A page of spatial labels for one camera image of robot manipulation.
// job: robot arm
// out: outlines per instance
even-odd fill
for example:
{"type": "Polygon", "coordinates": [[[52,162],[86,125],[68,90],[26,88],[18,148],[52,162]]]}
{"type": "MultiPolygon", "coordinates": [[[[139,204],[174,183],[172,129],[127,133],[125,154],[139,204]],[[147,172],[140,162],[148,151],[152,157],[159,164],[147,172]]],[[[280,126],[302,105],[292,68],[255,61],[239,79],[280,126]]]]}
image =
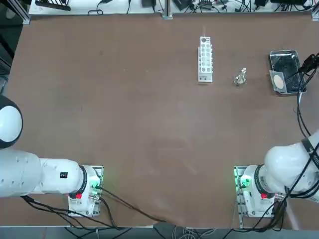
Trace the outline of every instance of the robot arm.
{"type": "MultiPolygon", "coordinates": [[[[310,136],[308,140],[315,147],[314,145],[319,142],[319,131],[310,136]]],[[[308,160],[309,153],[303,143],[299,142],[288,146],[273,147],[267,152],[264,165],[249,165],[239,182],[243,190],[248,216],[261,217],[274,203],[275,194],[285,195],[287,189],[292,188],[300,176],[308,160]]],[[[319,191],[315,191],[318,180],[319,169],[312,161],[292,193],[299,194],[314,188],[312,190],[314,194],[308,199],[319,203],[319,191]]]]}
{"type": "Polygon", "coordinates": [[[101,178],[92,166],[68,159],[38,158],[9,148],[23,127],[18,106],[0,95],[0,197],[67,194],[69,210],[93,216],[101,178]]]}

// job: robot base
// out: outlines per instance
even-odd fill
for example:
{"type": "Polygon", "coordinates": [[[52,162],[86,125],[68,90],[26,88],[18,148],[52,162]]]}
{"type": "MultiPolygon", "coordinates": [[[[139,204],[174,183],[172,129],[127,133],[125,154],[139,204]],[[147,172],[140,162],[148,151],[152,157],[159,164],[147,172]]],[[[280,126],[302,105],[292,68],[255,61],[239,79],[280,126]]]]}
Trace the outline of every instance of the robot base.
{"type": "MultiPolygon", "coordinates": [[[[260,218],[275,200],[275,197],[262,198],[262,195],[258,192],[254,181],[256,167],[256,165],[234,167],[239,223],[241,228],[243,227],[242,215],[260,218]]],[[[264,215],[264,218],[272,218],[273,215],[273,208],[271,208],[264,215]]]]}
{"type": "MultiPolygon", "coordinates": [[[[103,166],[83,165],[87,173],[87,184],[81,195],[76,198],[68,196],[69,210],[84,214],[88,217],[98,216],[101,211],[101,190],[95,186],[102,186],[103,166]]],[[[72,217],[80,217],[78,214],[69,213],[72,217]]]]}

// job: floor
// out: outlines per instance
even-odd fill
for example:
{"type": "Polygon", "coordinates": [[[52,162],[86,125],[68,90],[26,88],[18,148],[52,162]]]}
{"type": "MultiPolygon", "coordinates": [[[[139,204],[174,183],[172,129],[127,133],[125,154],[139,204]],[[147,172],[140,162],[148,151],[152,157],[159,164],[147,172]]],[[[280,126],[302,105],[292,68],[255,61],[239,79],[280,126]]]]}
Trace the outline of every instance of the floor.
{"type": "MultiPolygon", "coordinates": [[[[158,231],[166,238],[170,239],[173,225],[170,224],[158,224],[156,225],[158,231]]],[[[85,234],[83,230],[73,229],[72,230],[77,235],[85,234]]],[[[212,235],[202,237],[203,239],[222,239],[223,236],[228,232],[228,229],[218,229],[212,235]]],[[[104,230],[99,232],[100,239],[113,239],[115,236],[122,232],[118,232],[114,229],[104,230]]],[[[182,235],[182,228],[177,228],[176,238],[179,239],[182,235]]],[[[229,234],[227,239],[314,239],[319,237],[319,232],[303,231],[303,232],[293,232],[282,230],[281,232],[267,231],[265,233],[234,233],[229,234]]],[[[32,239],[74,239],[75,236],[71,235],[64,228],[0,228],[0,238],[1,239],[21,239],[21,238],[32,238],[32,239]]],[[[154,229],[141,229],[134,228],[123,236],[118,237],[120,239],[161,239],[161,236],[157,234],[154,229]]],[[[184,239],[197,239],[198,237],[183,237],[184,239]]],[[[98,239],[95,233],[87,235],[84,239],[98,239]]]]}

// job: white robot head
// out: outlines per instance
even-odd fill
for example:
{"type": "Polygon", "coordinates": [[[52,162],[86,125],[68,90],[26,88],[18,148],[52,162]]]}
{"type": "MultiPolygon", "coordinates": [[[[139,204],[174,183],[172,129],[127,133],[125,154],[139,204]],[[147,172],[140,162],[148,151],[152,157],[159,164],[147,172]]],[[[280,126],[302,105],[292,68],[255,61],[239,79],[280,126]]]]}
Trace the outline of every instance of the white robot head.
{"type": "Polygon", "coordinates": [[[22,114],[18,106],[0,95],[0,148],[8,148],[19,139],[23,128],[22,114]]]}

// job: brown table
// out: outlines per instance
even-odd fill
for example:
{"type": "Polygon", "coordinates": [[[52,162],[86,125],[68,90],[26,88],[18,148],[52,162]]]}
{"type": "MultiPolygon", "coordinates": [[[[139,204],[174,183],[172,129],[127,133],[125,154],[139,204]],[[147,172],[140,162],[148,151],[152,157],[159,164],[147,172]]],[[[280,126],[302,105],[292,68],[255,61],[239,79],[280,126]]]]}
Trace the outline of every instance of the brown table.
{"type": "MultiPolygon", "coordinates": [[[[302,139],[296,97],[272,90],[269,52],[295,49],[304,60],[318,52],[318,39],[308,14],[34,19],[23,28],[7,90],[24,116],[14,147],[103,164],[105,187],[176,225],[238,227],[233,167],[263,163],[271,147],[302,139]],[[212,84],[197,82],[203,32],[213,44],[212,84]],[[237,89],[241,67],[247,85],[237,89]]],[[[313,80],[302,102],[312,132],[319,126],[318,86],[313,80]]],[[[67,205],[61,195],[37,198],[67,205]]],[[[1,225],[66,225],[20,198],[0,203],[1,225]]],[[[154,223],[109,203],[121,226],[154,223]]],[[[318,229],[318,205],[291,206],[300,229],[318,229]]],[[[107,212],[99,219],[108,221],[107,212]]]]}

